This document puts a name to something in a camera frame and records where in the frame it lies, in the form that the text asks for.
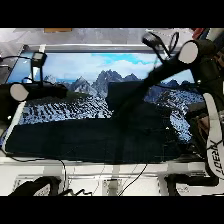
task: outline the large screen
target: large screen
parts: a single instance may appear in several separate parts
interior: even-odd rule
[[[32,57],[32,53],[22,56]],[[56,100],[45,98],[26,102],[19,125],[68,119],[109,118],[105,97],[109,82],[137,81],[147,77],[155,66],[155,54],[143,53],[48,53],[43,67],[44,80],[61,83],[68,90],[81,93],[77,99]],[[30,75],[30,62],[19,59],[8,82],[20,82]],[[40,79],[39,71],[35,79]],[[190,70],[176,74],[161,82],[163,87],[153,86],[145,101],[172,108],[170,121],[181,141],[189,141],[189,125],[184,115],[192,103],[202,102],[197,92],[177,90],[186,83],[194,83]]]

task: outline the black cloth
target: black cloth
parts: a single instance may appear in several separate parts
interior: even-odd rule
[[[13,156],[108,164],[172,160],[181,151],[170,113],[144,102],[132,113],[125,130],[106,118],[16,125],[6,151]]]

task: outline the sky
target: sky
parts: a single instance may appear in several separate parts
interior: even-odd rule
[[[133,73],[138,78],[144,79],[153,69],[156,59],[155,54],[143,53],[48,53],[47,55],[43,67],[44,76],[52,75],[60,81],[68,80],[69,82],[82,76],[90,83],[97,79],[102,70],[109,69],[118,72],[122,77]],[[32,53],[24,53],[23,56],[32,57]],[[8,81],[20,82],[29,74],[30,62],[26,59],[19,59]],[[179,73],[164,82],[172,79],[176,79],[178,83],[184,80],[193,82],[190,71]]]

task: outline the white circular joint cap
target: white circular joint cap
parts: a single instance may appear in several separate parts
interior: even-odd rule
[[[29,92],[24,88],[22,84],[15,83],[10,88],[10,94],[15,100],[24,101],[27,98]]]
[[[190,64],[197,58],[197,56],[198,47],[194,42],[190,41],[182,47],[178,59],[185,64]]]

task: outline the blue sky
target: blue sky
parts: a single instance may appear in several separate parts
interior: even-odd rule
[[[94,82],[99,73],[111,69],[117,71],[122,77],[135,74],[138,78],[145,78],[153,69],[155,54],[140,53],[48,53],[47,60],[43,67],[44,75],[52,75],[60,80],[75,81],[83,76],[90,83]],[[32,57],[31,53],[23,56]],[[11,73],[9,82],[20,82],[23,77],[30,74],[30,62],[26,59],[19,59]],[[176,79],[178,83],[184,80],[193,82],[190,71],[184,71],[166,81]]]

